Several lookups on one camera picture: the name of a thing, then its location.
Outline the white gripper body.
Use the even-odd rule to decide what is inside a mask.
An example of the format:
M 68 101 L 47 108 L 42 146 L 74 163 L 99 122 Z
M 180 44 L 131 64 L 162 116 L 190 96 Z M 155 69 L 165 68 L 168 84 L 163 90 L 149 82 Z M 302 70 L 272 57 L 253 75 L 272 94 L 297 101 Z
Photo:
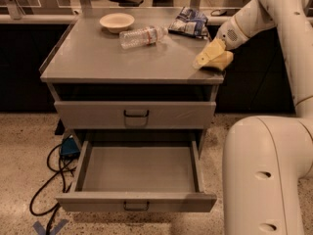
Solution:
M 216 37 L 224 41 L 227 50 L 236 49 L 249 40 L 248 23 L 233 16 L 219 27 Z

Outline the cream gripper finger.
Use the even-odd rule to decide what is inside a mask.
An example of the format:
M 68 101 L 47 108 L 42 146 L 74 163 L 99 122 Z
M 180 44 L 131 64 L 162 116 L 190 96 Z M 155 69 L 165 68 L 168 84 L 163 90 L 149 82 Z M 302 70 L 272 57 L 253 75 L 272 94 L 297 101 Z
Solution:
M 226 45 L 223 40 L 214 38 L 211 42 L 205 45 L 205 47 L 199 54 L 197 54 L 193 62 L 193 67 L 195 69 L 203 68 L 200 61 L 200 57 L 202 54 L 206 54 L 209 58 L 214 59 L 215 57 L 221 55 L 225 51 L 225 48 Z

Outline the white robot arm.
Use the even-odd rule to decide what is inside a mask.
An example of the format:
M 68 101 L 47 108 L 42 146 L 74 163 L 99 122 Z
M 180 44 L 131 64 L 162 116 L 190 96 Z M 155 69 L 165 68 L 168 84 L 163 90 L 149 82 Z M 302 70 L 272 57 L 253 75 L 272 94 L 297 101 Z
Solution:
M 194 66 L 225 69 L 233 49 L 278 31 L 295 117 L 246 117 L 223 149 L 225 235 L 304 235 L 297 183 L 313 174 L 313 26 L 310 0 L 251 0 L 221 25 Z

